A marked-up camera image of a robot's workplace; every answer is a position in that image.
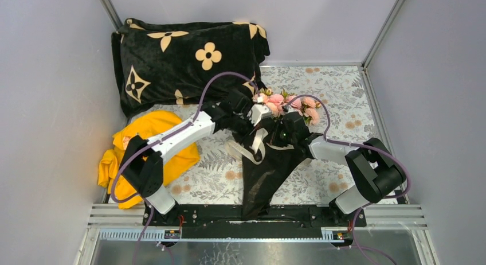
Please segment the pink fake flower bunch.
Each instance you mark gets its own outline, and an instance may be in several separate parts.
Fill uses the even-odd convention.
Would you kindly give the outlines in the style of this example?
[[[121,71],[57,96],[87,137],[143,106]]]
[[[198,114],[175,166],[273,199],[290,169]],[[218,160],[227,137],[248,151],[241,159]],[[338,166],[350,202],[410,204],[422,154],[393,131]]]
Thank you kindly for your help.
[[[282,90],[274,93],[271,89],[261,89],[253,99],[266,105],[271,111],[271,117],[277,119],[284,115],[284,107],[288,112],[296,110],[304,119],[307,125],[317,125],[320,122],[318,108],[322,105],[312,97],[298,97],[295,94]]]

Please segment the cream satin ribbon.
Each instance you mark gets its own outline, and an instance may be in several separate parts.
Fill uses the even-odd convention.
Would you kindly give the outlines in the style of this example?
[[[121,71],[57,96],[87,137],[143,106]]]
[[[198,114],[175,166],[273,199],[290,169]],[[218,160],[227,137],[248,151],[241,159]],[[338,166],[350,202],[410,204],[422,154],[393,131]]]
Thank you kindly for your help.
[[[263,162],[266,156],[266,147],[277,151],[294,149],[292,145],[279,147],[271,145],[270,143],[265,143],[264,139],[266,139],[268,136],[269,132],[267,132],[266,129],[261,128],[256,131],[250,146],[244,146],[243,143],[238,143],[235,140],[229,140],[224,144],[224,149],[236,161],[242,161],[242,158],[245,157],[255,165],[259,165]]]

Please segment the black wrapping paper sheet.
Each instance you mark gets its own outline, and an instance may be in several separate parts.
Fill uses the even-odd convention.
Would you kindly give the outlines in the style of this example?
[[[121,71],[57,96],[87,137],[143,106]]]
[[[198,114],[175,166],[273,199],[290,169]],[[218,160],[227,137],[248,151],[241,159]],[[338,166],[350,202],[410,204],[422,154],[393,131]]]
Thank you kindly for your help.
[[[264,139],[265,143],[271,144],[271,134],[276,122],[277,120],[266,119],[257,128],[257,130],[264,128],[269,132],[269,136]],[[256,131],[242,141],[244,146],[250,146]],[[266,156],[259,165],[243,157],[244,192],[241,218],[255,220],[259,215],[266,213],[274,194],[304,160],[306,159],[291,157],[289,154],[268,147],[266,147]]]

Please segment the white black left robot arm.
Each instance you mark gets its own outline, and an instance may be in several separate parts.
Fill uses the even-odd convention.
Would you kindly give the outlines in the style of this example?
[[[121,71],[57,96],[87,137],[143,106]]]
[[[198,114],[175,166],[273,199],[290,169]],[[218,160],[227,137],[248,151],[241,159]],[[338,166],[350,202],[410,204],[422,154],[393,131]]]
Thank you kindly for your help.
[[[163,167],[185,148],[220,130],[249,132],[253,106],[250,89],[233,89],[220,101],[200,103],[192,116],[165,132],[147,139],[134,136],[123,156],[119,176],[153,207],[163,225],[175,223],[177,202],[166,189]]]

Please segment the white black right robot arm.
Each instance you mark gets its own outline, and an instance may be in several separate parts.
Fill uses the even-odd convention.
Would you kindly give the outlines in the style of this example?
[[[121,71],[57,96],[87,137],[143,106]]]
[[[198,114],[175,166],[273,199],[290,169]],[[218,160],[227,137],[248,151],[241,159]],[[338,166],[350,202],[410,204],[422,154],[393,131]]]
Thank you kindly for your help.
[[[330,139],[310,131],[297,112],[289,112],[277,120],[269,143],[275,147],[292,147],[304,158],[348,167],[354,186],[331,200],[323,215],[333,225],[345,225],[359,208],[380,202],[407,181],[406,170],[380,139],[371,138],[363,143]]]

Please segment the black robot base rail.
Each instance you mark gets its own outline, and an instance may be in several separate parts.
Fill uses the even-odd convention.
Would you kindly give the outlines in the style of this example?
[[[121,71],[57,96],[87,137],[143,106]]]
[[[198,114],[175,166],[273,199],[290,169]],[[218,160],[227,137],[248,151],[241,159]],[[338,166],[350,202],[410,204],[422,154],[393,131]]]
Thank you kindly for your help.
[[[177,205],[168,214],[144,210],[143,224],[175,227],[184,239],[318,239],[322,228],[367,225],[365,214],[339,216],[327,206],[269,205],[255,219],[242,217],[242,205]]]

